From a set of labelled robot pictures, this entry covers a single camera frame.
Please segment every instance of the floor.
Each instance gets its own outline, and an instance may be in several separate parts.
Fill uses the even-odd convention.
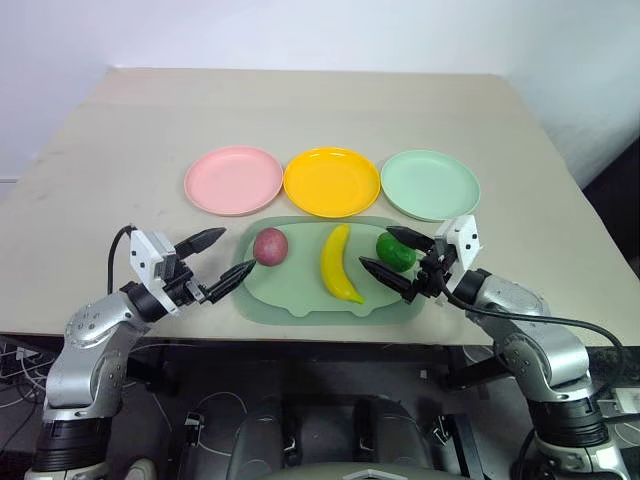
[[[196,409],[201,399],[215,392],[233,392],[249,409],[270,395],[309,399],[298,409],[304,439],[303,463],[349,459],[351,401],[356,396],[383,395],[401,402],[419,423],[439,413],[464,412],[471,418],[486,475],[494,480],[509,478],[510,465],[531,427],[526,403],[513,379],[452,392],[439,385],[444,367],[429,359],[415,360],[422,353],[407,354],[407,349],[414,347],[371,346],[371,349],[380,350],[380,355],[369,352],[368,358],[362,361],[354,360],[367,357],[361,351],[355,351],[357,348],[362,347],[354,346],[353,354],[349,355],[351,347],[345,345],[337,360],[328,360],[323,355],[310,355],[306,360],[282,360],[269,358],[269,355],[247,354],[251,358],[249,361],[240,360],[242,352],[225,353],[224,356],[228,356],[225,360],[210,348],[174,347],[165,351],[161,358],[158,357],[159,348],[147,349],[140,358],[147,362],[161,361],[181,384],[178,396],[156,395],[173,432],[156,399],[144,385],[133,384],[126,388],[122,411],[113,423],[108,458],[110,478],[124,478],[129,464],[139,457],[152,458],[159,468],[160,478],[169,478],[167,472],[172,471],[172,462],[167,452],[171,451],[172,445],[181,445],[181,425],[187,412]],[[467,347],[467,354],[480,360],[488,352],[483,347]],[[252,358],[256,356],[266,360]],[[323,400],[327,395],[342,401],[329,405]],[[13,390],[0,393],[0,405],[15,399]],[[198,409],[202,408],[213,412],[207,418],[203,443],[209,448],[230,452],[235,432],[244,417],[241,403],[224,394],[207,400]],[[5,432],[14,430],[30,409],[30,405],[21,402],[0,410],[0,442],[6,440]],[[33,450],[39,418],[38,407],[25,429],[12,440],[9,450]],[[432,446],[434,455],[443,458],[445,467],[455,472],[452,446],[447,445],[444,449],[438,449],[435,443]],[[638,450],[626,450],[630,461],[639,461]],[[228,458],[201,453],[198,461],[190,462],[188,478],[224,479]]]

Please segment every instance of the plastic vegetable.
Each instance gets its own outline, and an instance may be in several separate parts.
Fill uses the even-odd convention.
[[[335,297],[356,303],[364,303],[364,298],[351,284],[344,271],[342,256],[349,238],[349,225],[339,225],[327,237],[322,248],[320,266],[322,280],[327,290]]]
[[[406,272],[416,263],[416,251],[400,243],[389,232],[384,232],[376,242],[378,258],[396,272]]]
[[[265,228],[253,242],[253,256],[261,265],[273,267],[284,262],[289,252],[289,242],[277,228]]]

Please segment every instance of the plastic banana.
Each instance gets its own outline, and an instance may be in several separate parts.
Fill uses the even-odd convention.
[[[327,237],[320,259],[322,280],[333,296],[356,303],[364,303],[364,298],[356,292],[342,264],[344,247],[348,238],[349,225],[346,223],[338,225]]]

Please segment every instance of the table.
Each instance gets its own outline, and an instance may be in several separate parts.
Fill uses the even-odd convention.
[[[637,278],[526,107],[491,75],[111,70],[0,205],[0,331],[61,334],[77,308],[105,294],[109,244],[129,222],[172,241],[226,226],[212,249],[189,261],[210,284],[229,267],[249,224],[300,215],[284,192],[247,217],[216,217],[187,201],[182,183],[189,165],[232,144],[263,148],[283,164],[321,145],[359,151],[378,167],[412,148],[452,155],[482,187],[476,219],[484,249],[475,266],[540,292],[557,315],[603,325],[640,345]],[[428,235],[438,227],[399,213],[384,195],[363,214]],[[126,250],[117,257],[116,286],[133,278]],[[587,344],[606,344],[577,333]],[[150,335],[490,341],[462,312],[434,301],[402,325],[276,327],[245,319],[230,297],[165,318]]]

